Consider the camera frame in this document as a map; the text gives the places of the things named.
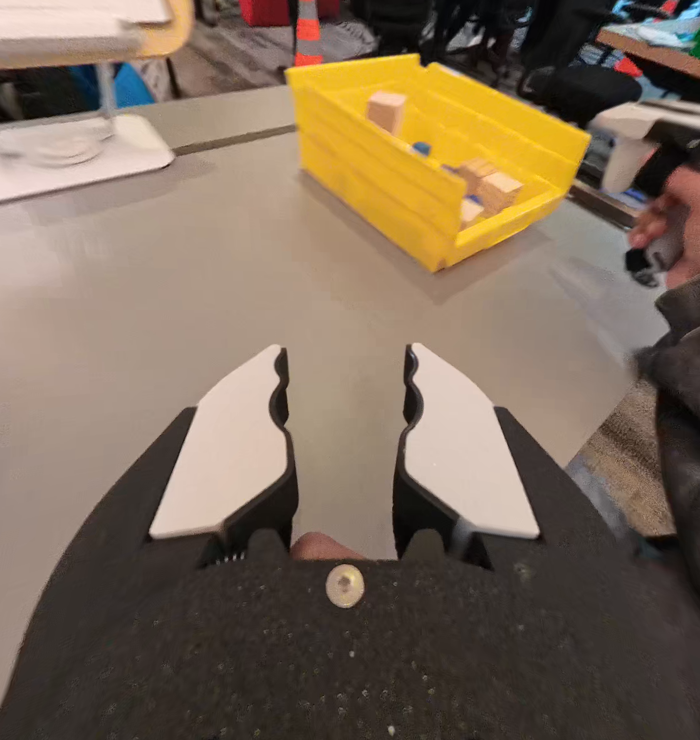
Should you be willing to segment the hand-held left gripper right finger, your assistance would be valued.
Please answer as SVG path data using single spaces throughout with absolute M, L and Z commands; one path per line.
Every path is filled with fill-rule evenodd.
M 483 536 L 537 541 L 539 523 L 493 401 L 421 343 L 405 349 L 405 427 L 393 472 L 396 554 L 422 530 L 458 560 L 486 560 Z

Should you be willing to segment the orange traffic cone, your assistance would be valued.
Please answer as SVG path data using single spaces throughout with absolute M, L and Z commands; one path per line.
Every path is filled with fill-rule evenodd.
M 316 1 L 297 1 L 295 67 L 324 63 L 318 5 Z

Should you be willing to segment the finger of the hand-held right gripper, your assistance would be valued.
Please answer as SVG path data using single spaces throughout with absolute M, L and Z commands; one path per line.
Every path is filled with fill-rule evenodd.
M 647 106 L 621 104 L 606 109 L 592 120 L 592 126 L 613 138 L 601 189 L 611 195 L 628 190 L 641 166 L 656 149 L 648 134 L 657 119 Z

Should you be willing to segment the wooden table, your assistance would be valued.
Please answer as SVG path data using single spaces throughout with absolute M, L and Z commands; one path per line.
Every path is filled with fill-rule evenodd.
M 636 56 L 643 61 L 650 61 L 700 80 L 700 59 L 677 48 L 651 45 L 636 35 L 636 30 L 633 30 L 631 24 L 602 28 L 596 36 L 596 42 L 618 50 L 624 55 Z

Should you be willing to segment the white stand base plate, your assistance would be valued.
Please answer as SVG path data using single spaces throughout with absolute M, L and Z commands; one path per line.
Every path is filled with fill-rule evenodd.
M 142 116 L 121 113 L 112 65 L 95 66 L 100 107 L 0 125 L 0 204 L 162 170 L 175 155 Z

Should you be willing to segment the pile of mixed wooden cubes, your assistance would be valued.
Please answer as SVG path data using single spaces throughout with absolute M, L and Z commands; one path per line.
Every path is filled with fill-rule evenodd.
M 368 98 L 365 117 L 405 145 L 411 154 L 429 162 L 436 171 L 444 172 L 464 184 L 465 189 L 458 201 L 458 231 L 465 231 L 487 217 L 498 215 L 516 202 L 523 184 L 499 170 L 491 161 L 483 157 L 469 157 L 449 163 L 443 160 L 443 151 L 435 147 L 432 141 L 404 138 L 404 131 L 414 118 L 418 122 L 425 120 L 419 117 L 419 110 L 409 100 L 408 96 L 399 93 L 375 92 Z

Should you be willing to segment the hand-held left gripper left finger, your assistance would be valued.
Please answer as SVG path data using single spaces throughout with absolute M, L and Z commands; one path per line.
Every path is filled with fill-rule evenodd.
M 198 402 L 158 509 L 153 540 L 215 535 L 246 550 L 273 529 L 290 548 L 299 490 L 289 419 L 287 349 L 271 345 Z

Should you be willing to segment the yellow plastic box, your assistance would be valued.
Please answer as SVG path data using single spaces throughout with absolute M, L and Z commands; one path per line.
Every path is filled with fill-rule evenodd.
M 553 213 L 591 137 L 582 129 L 438 63 L 401 55 L 292 67 L 301 168 L 430 272 L 496 246 Z M 483 157 L 522 184 L 516 202 L 458 231 L 463 183 L 365 117 L 378 91 L 409 97 L 411 141 L 432 141 L 449 163 Z

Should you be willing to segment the black office chair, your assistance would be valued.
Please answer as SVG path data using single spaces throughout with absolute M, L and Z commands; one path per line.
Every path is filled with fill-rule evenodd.
M 642 96 L 641 85 L 631 76 L 598 64 L 524 70 L 516 92 L 582 129 L 604 110 L 638 102 Z

